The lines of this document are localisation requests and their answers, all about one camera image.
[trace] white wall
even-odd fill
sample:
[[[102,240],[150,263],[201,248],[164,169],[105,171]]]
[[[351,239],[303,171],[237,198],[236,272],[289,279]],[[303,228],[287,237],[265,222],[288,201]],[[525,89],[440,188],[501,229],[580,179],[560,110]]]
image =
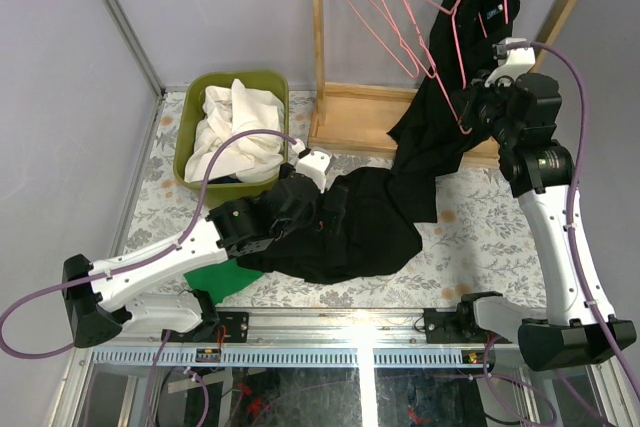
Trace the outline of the white wall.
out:
[[[580,188],[585,229],[598,274],[623,319],[640,332],[640,4],[638,0],[580,0],[556,46],[586,78],[592,110]],[[558,140],[575,152],[578,93],[564,66],[543,72],[560,81],[564,97]],[[640,345],[629,350],[640,375]]]
[[[264,67],[282,72],[293,88],[315,85],[311,0],[119,1],[158,75],[169,87],[186,86],[207,72]],[[366,0],[354,1],[400,55],[402,49],[386,21]],[[515,33],[535,36],[553,0],[522,1]],[[411,2],[427,34],[437,10],[423,1]],[[389,5],[407,41],[419,53],[402,1],[389,0]],[[328,80],[416,83],[394,63],[345,0],[325,0],[325,29]]]
[[[0,309],[58,283],[62,262],[108,255],[152,114],[101,0],[0,0]],[[60,294],[9,319],[12,346],[70,341]],[[0,353],[0,423],[43,425],[66,356]]]

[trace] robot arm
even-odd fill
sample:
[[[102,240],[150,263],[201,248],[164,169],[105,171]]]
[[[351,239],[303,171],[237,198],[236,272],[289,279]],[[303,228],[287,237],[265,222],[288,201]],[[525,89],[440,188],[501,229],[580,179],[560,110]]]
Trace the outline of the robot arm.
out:
[[[517,343],[533,370],[602,362],[613,352],[578,280],[568,228],[575,229],[589,289],[621,348],[635,341],[635,329],[630,321],[616,319],[598,280],[582,226],[579,195],[573,225],[565,225],[573,162],[569,152],[551,138],[562,102],[558,83],[528,73],[535,62],[531,48],[506,55],[496,71],[461,92],[457,101],[467,127],[482,129],[500,145],[500,170],[533,233],[547,307],[545,312],[513,304],[500,294],[470,294],[463,296],[458,312],[470,317],[463,324],[471,329],[496,332]]]
[[[194,340],[207,339],[219,322],[207,293],[194,291],[175,296],[144,292],[191,270],[260,252],[271,242],[308,225],[325,189],[331,158],[331,153],[321,149],[304,151],[295,168],[282,166],[280,180],[271,190],[212,209],[196,223],[188,239],[144,268],[110,275],[117,267],[177,245],[180,234],[112,259],[93,263],[82,255],[67,259],[64,280],[107,273],[104,279],[63,292],[74,345],[93,347],[123,331],[147,333],[163,329],[189,333]]]

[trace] wooden rack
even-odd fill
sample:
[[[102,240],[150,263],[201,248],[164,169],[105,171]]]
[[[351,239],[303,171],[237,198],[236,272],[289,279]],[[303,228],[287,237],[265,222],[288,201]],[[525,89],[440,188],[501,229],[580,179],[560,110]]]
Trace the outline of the wooden rack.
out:
[[[555,0],[536,40],[553,43],[578,0]],[[313,0],[317,102],[309,144],[334,152],[393,157],[396,143],[387,135],[415,96],[416,89],[326,82],[324,0]],[[539,69],[546,52],[537,57]],[[498,144],[487,140],[465,154],[465,163],[497,166]]]

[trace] clothes hanger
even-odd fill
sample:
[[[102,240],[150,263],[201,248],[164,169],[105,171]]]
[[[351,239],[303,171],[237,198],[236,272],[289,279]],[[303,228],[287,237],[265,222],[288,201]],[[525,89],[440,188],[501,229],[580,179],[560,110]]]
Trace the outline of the clothes hanger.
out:
[[[413,70],[409,70],[409,67],[407,67],[401,60],[400,58],[393,52],[393,50],[380,38],[380,36],[375,32],[375,30],[369,25],[369,23],[364,19],[364,17],[362,16],[362,14],[360,13],[360,11],[358,10],[358,8],[355,6],[355,4],[353,3],[352,0],[346,0],[347,3],[349,4],[349,6],[351,7],[351,9],[355,12],[355,14],[358,16],[358,18],[362,21],[362,23],[364,23],[364,25],[367,27],[367,29],[371,32],[371,34],[376,38],[376,40],[385,48],[385,50],[393,57],[393,59],[400,65],[400,67],[402,67],[402,69],[413,79],[417,78],[420,75],[420,72],[424,72],[425,75],[427,77],[429,77],[430,79],[435,79],[438,82],[438,85],[442,91],[442,94],[449,106],[449,109],[451,110],[451,113],[458,125],[458,128],[460,129],[460,131],[464,134],[464,135],[468,135],[472,132],[472,129],[465,129],[462,125],[461,125],[461,119],[458,116],[457,111],[455,110],[455,108],[453,107],[453,104],[451,102],[451,98],[449,97],[449,93],[447,92],[447,89],[444,85],[444,83],[442,82],[442,79],[440,78],[440,75],[438,74],[437,71],[437,66],[435,63],[435,60],[433,59],[431,52],[429,51],[429,48],[426,46],[425,42],[424,42],[424,36],[422,35],[422,32],[420,30],[420,27],[418,25],[418,22],[415,18],[415,15],[413,13],[413,9],[411,8],[411,4],[409,2],[409,0],[402,0],[407,13],[409,15],[409,18],[411,19],[411,23],[413,24],[413,27],[416,31],[416,35],[418,37],[418,42],[420,45],[420,48],[422,49],[422,51],[425,53],[425,55],[427,56],[427,60],[429,62],[429,67],[426,67],[420,60],[420,58],[418,57],[418,55],[416,55],[416,53],[413,51],[413,49],[411,49],[411,47],[409,46],[408,42],[406,41],[406,39],[404,38],[402,32],[400,31],[400,29],[398,28],[398,25],[395,21],[395,19],[393,18],[393,15],[391,14],[391,11],[389,10],[388,4],[386,0],[380,0],[380,2],[382,3],[382,6],[378,4],[378,2],[374,1],[374,0],[367,0],[369,1],[369,3],[371,3],[376,10],[382,15],[382,17],[387,21],[387,23],[391,26],[392,30],[396,33],[396,35],[398,36],[398,42],[400,47],[408,54],[409,59],[411,60],[411,63],[413,64]],[[454,6],[451,9],[446,9],[444,8],[441,4],[439,4],[438,2],[434,1],[434,0],[425,0],[427,2],[429,2],[430,4],[432,4],[433,6],[435,6],[436,8],[438,8],[441,12],[444,12],[447,15],[451,16],[451,20],[452,20],[452,27],[453,27],[453,33],[454,33],[454,43],[456,46],[456,53],[458,56],[458,61],[460,63],[460,71],[462,73],[462,80],[463,80],[463,88],[466,87],[467,85],[467,79],[466,79],[466,75],[464,72],[464,65],[463,65],[463,61],[462,61],[462,53],[461,53],[461,49],[460,49],[460,43],[458,40],[458,34],[457,34],[457,29],[456,29],[456,14],[457,14],[457,10],[458,7],[460,5],[460,2],[462,0],[456,0],[456,2],[454,3]],[[508,11],[507,11],[507,6],[506,6],[507,2],[506,0],[504,1],[504,5],[505,5],[505,22],[508,22]],[[485,38],[487,37],[487,32],[486,29],[484,27],[484,23],[482,21],[482,16],[479,15],[480,18],[480,24],[483,30],[483,34],[485,36]]]

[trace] floral tablecloth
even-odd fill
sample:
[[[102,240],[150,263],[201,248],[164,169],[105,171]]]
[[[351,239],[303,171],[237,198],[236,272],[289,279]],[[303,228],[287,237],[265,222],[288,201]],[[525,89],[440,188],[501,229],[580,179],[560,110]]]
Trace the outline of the floral tablecloth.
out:
[[[183,230],[196,193],[173,176],[173,156],[184,93],[170,93],[163,106],[151,157],[129,230],[127,250]],[[315,92],[292,92],[290,130],[306,139]],[[390,167],[389,159],[336,155],[330,180],[365,165]],[[524,215],[498,170],[461,167],[438,179],[437,224],[418,224],[424,250],[394,275],[336,285],[308,284],[279,273],[262,278],[221,304],[233,307],[448,307],[464,293],[496,290],[511,300],[545,304],[542,272]],[[182,276],[155,289],[179,293]]]

